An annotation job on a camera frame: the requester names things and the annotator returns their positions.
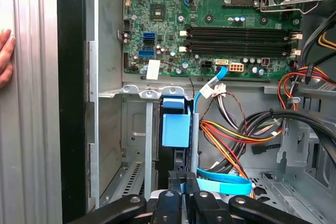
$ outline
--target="ram slot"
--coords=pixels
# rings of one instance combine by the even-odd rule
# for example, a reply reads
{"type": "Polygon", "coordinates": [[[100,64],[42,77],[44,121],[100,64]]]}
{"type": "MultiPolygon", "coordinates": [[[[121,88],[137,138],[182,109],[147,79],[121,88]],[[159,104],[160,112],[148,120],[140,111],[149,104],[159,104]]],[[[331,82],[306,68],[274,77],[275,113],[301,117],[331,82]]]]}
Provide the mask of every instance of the ram slot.
{"type": "Polygon", "coordinates": [[[226,54],[256,57],[281,57],[290,52],[288,45],[271,45],[261,43],[232,43],[232,42],[206,42],[185,41],[187,51],[196,54],[226,54]]]}
{"type": "Polygon", "coordinates": [[[265,40],[284,41],[290,36],[287,30],[249,29],[224,27],[191,27],[186,25],[187,38],[213,40],[265,40]]]}

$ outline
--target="hand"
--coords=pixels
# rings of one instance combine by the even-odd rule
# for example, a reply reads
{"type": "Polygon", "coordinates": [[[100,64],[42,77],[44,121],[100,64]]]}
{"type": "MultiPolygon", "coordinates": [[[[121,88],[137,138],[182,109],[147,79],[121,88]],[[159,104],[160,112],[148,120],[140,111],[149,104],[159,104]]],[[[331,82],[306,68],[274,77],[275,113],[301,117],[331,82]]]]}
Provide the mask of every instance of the hand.
{"type": "Polygon", "coordinates": [[[15,37],[11,36],[11,30],[0,31],[0,88],[11,78],[13,65],[11,56],[15,47],[15,37]]]}

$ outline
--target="motherboard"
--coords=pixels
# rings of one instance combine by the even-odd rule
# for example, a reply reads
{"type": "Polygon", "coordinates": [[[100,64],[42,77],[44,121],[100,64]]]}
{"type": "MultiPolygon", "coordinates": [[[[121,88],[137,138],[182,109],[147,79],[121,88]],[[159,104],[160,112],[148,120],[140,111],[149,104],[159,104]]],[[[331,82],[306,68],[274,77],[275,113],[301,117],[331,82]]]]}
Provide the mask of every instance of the motherboard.
{"type": "Polygon", "coordinates": [[[292,0],[124,0],[124,72],[280,79],[296,64],[301,12],[292,0]]]}

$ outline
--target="sticker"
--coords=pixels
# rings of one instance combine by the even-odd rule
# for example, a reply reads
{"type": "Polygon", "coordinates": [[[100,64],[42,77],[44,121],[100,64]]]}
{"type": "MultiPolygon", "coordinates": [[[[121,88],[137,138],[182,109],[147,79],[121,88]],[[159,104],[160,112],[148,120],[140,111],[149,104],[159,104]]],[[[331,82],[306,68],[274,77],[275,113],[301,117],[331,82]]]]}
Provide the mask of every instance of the sticker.
{"type": "Polygon", "coordinates": [[[319,87],[317,90],[325,90],[325,91],[332,91],[336,89],[336,86],[331,83],[325,83],[321,87],[319,87]]]}
{"type": "Polygon", "coordinates": [[[146,79],[157,80],[157,78],[159,77],[159,69],[160,69],[159,60],[149,60],[146,79]]]}
{"type": "Polygon", "coordinates": [[[204,85],[200,90],[200,93],[205,97],[205,99],[208,99],[213,92],[214,90],[210,88],[209,84],[204,85]]]}

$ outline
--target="gray metal panel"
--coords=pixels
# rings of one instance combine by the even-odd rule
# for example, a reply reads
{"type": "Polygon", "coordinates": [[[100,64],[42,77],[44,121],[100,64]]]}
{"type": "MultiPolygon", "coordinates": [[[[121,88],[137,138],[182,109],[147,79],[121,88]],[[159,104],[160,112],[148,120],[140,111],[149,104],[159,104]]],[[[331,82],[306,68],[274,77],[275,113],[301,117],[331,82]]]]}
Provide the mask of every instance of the gray metal panel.
{"type": "Polygon", "coordinates": [[[0,223],[61,223],[57,0],[0,3],[17,38],[0,91],[0,223]]]}

